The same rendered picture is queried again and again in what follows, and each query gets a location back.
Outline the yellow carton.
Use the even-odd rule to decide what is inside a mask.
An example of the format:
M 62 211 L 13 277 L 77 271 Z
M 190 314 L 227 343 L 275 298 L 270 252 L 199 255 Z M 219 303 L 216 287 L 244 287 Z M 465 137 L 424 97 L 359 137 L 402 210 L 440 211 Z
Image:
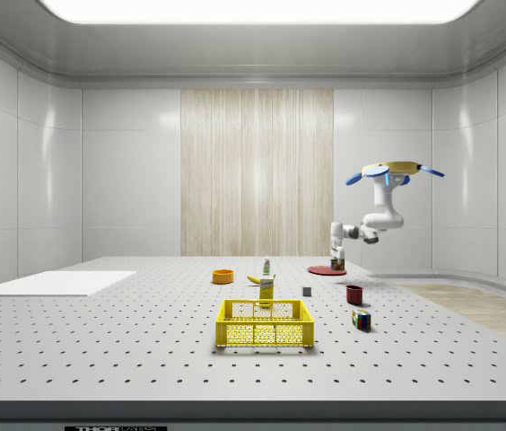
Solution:
M 274 278 L 261 278 L 259 284 L 259 307 L 269 310 L 274 299 Z

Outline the yellow basket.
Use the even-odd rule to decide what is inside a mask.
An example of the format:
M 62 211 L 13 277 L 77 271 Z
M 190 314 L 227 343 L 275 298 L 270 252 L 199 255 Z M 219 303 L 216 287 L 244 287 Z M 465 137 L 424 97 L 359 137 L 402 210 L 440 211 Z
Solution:
M 314 320 L 302 300 L 225 299 L 215 321 L 217 346 L 313 346 Z

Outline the white board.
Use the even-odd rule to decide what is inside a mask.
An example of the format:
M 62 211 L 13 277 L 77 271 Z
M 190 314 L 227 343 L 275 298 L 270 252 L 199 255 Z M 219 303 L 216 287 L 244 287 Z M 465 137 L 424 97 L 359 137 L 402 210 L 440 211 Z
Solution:
M 135 271 L 45 271 L 0 284 L 0 296 L 90 296 Z

